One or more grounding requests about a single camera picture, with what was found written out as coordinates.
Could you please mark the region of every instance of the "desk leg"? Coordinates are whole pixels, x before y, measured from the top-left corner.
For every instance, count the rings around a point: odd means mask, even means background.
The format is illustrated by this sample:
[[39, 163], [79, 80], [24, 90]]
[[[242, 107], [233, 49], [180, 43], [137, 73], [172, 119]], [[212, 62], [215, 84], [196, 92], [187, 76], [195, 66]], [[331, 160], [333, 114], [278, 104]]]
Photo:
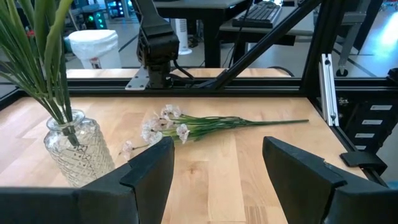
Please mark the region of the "desk leg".
[[221, 52], [220, 52], [220, 38], [218, 31], [220, 29], [220, 22], [204, 20], [203, 21], [203, 37], [205, 38], [205, 67], [206, 68], [220, 68], [221, 67]]
[[243, 57], [244, 54], [246, 54], [246, 51], [248, 50], [247, 48], [248, 43], [246, 43], [245, 41], [239, 41], [236, 45], [235, 45], [235, 54], [233, 55], [234, 57], [234, 63], [236, 63], [239, 59], [241, 59], [241, 57]]

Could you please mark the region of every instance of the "flower bouquet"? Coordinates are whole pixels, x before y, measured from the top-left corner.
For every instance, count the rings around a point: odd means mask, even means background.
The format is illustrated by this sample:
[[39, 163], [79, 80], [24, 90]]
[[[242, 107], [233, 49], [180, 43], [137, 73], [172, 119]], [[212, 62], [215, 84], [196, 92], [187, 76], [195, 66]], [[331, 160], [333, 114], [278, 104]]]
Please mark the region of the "flower bouquet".
[[308, 120], [249, 121], [237, 116], [207, 116], [198, 118], [183, 114], [178, 106], [166, 105], [160, 112], [160, 115], [155, 113], [155, 117], [142, 125], [141, 137], [147, 144], [134, 147], [130, 141], [127, 141], [123, 146], [122, 153], [128, 160], [133, 150], [151, 147], [158, 143], [164, 136], [170, 136], [174, 141], [180, 141], [182, 144], [185, 144], [187, 141], [199, 141], [206, 135], [225, 129], [305, 122], [308, 122]]

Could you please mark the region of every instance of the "glass vase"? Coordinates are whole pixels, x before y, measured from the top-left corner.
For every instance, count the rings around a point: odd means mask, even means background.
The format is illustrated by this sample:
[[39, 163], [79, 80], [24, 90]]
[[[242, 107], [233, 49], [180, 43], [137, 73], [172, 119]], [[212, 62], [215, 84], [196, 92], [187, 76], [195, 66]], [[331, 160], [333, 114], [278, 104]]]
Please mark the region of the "glass vase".
[[72, 187], [82, 187], [111, 172], [114, 163], [98, 123], [72, 110], [73, 121], [47, 121], [44, 144]]

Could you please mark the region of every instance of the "white bin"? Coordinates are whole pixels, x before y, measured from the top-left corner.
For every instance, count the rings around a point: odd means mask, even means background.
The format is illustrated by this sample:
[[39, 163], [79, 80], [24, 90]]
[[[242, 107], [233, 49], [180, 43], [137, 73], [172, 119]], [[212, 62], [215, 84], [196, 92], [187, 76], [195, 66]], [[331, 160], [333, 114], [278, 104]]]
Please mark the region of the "white bin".
[[69, 35], [73, 53], [85, 69], [121, 68], [115, 30], [81, 30]]

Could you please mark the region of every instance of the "keyboard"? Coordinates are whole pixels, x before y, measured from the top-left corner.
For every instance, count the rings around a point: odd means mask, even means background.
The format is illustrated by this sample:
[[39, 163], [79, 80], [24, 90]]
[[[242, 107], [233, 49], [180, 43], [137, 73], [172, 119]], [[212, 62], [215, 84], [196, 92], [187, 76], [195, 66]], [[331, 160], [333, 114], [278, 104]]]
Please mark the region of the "keyboard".
[[243, 22], [246, 10], [235, 16], [232, 20], [233, 27], [273, 28], [282, 12], [282, 7], [273, 2], [259, 2], [250, 7], [248, 15]]

